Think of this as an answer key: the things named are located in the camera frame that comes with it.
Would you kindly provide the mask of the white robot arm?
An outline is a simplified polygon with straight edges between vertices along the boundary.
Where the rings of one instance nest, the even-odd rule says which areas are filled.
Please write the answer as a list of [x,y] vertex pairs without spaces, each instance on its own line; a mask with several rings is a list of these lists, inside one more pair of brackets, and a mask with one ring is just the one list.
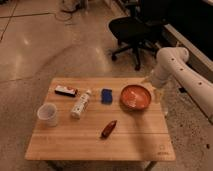
[[161,88],[173,76],[213,125],[213,83],[187,66],[189,51],[184,47],[164,47],[157,52],[156,59],[149,77],[151,84]]

